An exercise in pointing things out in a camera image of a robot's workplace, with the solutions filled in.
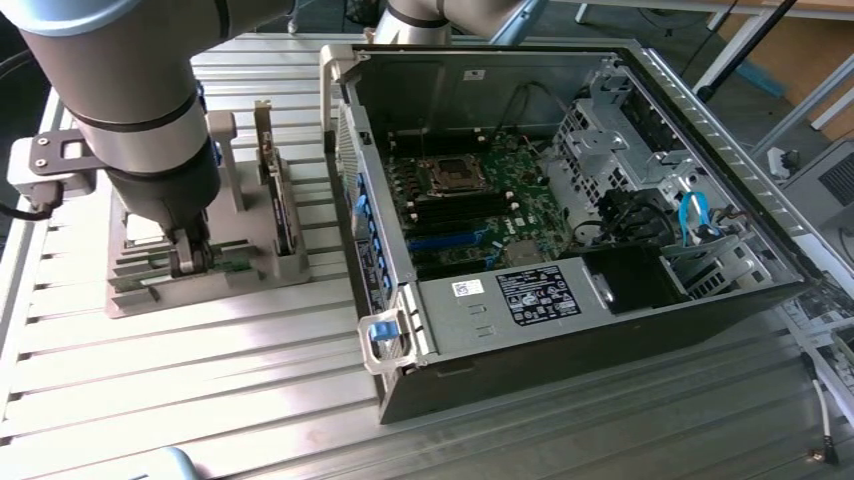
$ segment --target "aluminum profile table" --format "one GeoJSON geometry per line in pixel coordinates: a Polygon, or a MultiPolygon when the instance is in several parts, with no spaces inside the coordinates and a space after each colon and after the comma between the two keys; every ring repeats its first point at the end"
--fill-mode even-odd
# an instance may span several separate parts
{"type": "MultiPolygon", "coordinates": [[[[0,266],[0,477],[125,479],[177,445],[207,477],[845,478],[803,461],[818,401],[778,317],[694,348],[394,425],[360,365],[356,314],[320,148],[318,50],[351,35],[248,35],[195,59],[211,109],[275,107],[314,281],[105,317],[109,185],[49,223],[16,222],[0,266]]],[[[51,97],[43,129],[68,126],[51,97]]]]}

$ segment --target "regulatory label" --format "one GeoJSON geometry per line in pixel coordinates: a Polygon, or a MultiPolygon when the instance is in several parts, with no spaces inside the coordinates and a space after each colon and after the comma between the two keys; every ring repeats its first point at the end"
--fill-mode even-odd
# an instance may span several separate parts
{"type": "Polygon", "coordinates": [[[496,278],[518,325],[532,325],[582,313],[556,265],[496,278]]]}
{"type": "Polygon", "coordinates": [[[452,283],[451,288],[454,289],[455,297],[467,297],[468,295],[483,293],[483,283],[480,283],[480,280],[452,283]]]}
{"type": "Polygon", "coordinates": [[[483,80],[486,78],[486,70],[466,70],[463,72],[463,81],[483,80]]]}

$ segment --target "motherboard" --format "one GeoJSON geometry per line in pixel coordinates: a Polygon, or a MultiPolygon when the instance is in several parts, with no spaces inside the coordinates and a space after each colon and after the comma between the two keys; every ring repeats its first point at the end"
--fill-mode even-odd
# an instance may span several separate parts
{"type": "Polygon", "coordinates": [[[540,154],[499,133],[476,153],[390,156],[386,172],[422,280],[550,261],[570,236],[540,154]]]}

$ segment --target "metal frame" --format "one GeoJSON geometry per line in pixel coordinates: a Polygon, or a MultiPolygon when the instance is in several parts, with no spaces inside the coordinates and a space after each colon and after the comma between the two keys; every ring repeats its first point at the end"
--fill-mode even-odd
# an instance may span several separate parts
{"type": "MultiPolygon", "coordinates": [[[[725,20],[725,14],[729,9],[729,5],[725,2],[714,3],[705,2],[702,0],[595,0],[592,2],[578,2],[572,0],[552,0],[560,3],[576,3],[580,4],[578,15],[575,16],[576,23],[586,23],[587,16],[590,15],[590,6],[591,5],[607,5],[614,7],[634,7],[634,8],[660,8],[664,10],[683,10],[690,12],[710,12],[714,13],[714,17],[709,21],[709,29],[713,30],[715,26],[725,20]]],[[[697,81],[694,85],[694,91],[697,92],[699,88],[705,85],[709,85],[714,79],[718,77],[723,67],[730,63],[730,60],[742,49],[754,33],[762,28],[762,25],[767,21],[769,17],[774,13],[774,9],[777,8],[777,4],[769,4],[767,6],[742,6],[737,5],[733,8],[733,14],[746,14],[754,15],[747,19],[738,32],[733,36],[726,48],[718,55],[718,58],[713,62],[711,66],[703,73],[703,76],[697,81]]],[[[789,17],[799,17],[799,18],[814,18],[823,20],[846,20],[854,21],[854,6],[845,9],[845,7],[829,7],[826,10],[822,9],[809,9],[809,8],[798,8],[798,4],[795,4],[794,8],[786,14],[789,17]]],[[[825,114],[835,115],[831,113],[833,108],[827,109],[825,114]]]]}
{"type": "Polygon", "coordinates": [[[842,113],[842,110],[849,108],[851,104],[854,104],[854,87],[851,87],[851,89],[842,95],[842,97],[839,97],[839,100],[834,102],[830,108],[825,110],[825,113],[822,113],[813,122],[811,127],[815,130],[821,130],[822,128],[825,128],[825,125],[830,123],[834,117],[839,115],[839,113],[842,113]]]}
{"type": "Polygon", "coordinates": [[[771,129],[767,135],[757,142],[757,145],[750,150],[750,156],[754,161],[759,161],[765,152],[767,152],[774,143],[786,135],[786,132],[798,124],[803,118],[810,114],[815,105],[821,104],[822,101],[827,98],[827,96],[834,92],[837,87],[847,81],[847,79],[854,75],[854,54],[849,56],[847,60],[842,62],[842,65],[834,70],[834,72],[827,76],[825,81],[821,83],[813,93],[803,99],[803,101],[798,104],[786,118],[781,120],[777,126],[771,129]]]}

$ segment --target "blue pcie slot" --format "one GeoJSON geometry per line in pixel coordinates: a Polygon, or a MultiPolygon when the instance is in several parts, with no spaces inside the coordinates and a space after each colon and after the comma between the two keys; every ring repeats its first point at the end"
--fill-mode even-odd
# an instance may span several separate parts
{"type": "Polygon", "coordinates": [[[466,247],[480,245],[483,240],[483,234],[486,230],[478,230],[476,232],[458,233],[456,235],[446,235],[443,237],[420,238],[410,240],[410,251],[418,252],[422,250],[440,250],[443,248],[466,247]]]}

